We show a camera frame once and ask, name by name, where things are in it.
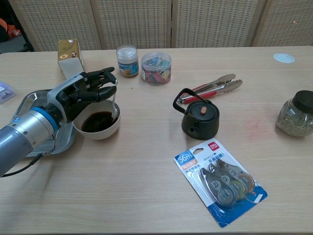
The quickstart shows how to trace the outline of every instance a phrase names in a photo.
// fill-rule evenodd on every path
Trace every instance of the wooden table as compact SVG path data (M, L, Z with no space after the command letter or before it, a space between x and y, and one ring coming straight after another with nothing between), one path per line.
M152 49L139 50L141 58ZM284 102L313 90L313 47L157 49L173 59L161 87L139 74L118 78L121 127L91 141L77 135L63 154L41 159L0 180L0 233L302 233L313 231L313 136L290 138L275 129ZM293 64L273 54L287 52ZM114 50L84 51L86 71L117 66ZM216 138L268 192L268 198L220 229L173 157L201 143L186 136L172 107L185 87L234 73L244 81L212 98L221 113ZM0 55L0 81L17 96L0 105L7 124L22 98L64 80L56 52ZM30 160L19 163L14 170Z

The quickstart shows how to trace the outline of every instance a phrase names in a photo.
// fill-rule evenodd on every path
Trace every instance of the metal tongs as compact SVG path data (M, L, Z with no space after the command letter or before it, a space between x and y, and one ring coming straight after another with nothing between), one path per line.
M240 87L243 82L240 79L233 81L235 77L236 75L234 75L233 73L228 74L223 77L220 77L219 79L213 82L203 84L192 90L196 94L201 96L203 99L209 99L217 94L231 92L234 89L237 89L238 87ZM179 98L179 101L185 104L194 102L196 100L198 100L198 98L188 95L188 94L182 94Z

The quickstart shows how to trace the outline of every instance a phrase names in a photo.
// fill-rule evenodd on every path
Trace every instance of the teapot lid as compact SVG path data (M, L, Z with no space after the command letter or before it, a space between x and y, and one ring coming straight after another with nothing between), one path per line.
M211 121L219 116L217 107L210 101L208 103L202 101L191 103L187 108L187 112L200 121Z

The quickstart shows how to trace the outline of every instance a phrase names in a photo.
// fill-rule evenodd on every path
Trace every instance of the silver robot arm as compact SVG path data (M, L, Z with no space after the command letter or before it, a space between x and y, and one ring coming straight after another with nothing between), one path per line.
M60 128L73 121L90 103L108 99L116 92L113 67L80 73L49 91L47 105L34 107L0 130L0 177ZM40 157L34 158L29 166Z

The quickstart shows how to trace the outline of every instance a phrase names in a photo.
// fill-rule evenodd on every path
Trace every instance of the metal tray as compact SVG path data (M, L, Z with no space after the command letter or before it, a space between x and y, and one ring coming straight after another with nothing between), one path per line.
M40 90L35 91L24 97L17 111L13 115L12 120L17 119L32 107L35 106L45 106L47 104L47 93L50 90ZM61 128L56 137L55 150L52 154L62 153L67 150L74 142L76 136L76 129L73 126L73 123L61 123ZM37 154L43 151L49 151L53 148L53 139L52 137L39 145L34 151L29 153L26 157L35 157Z

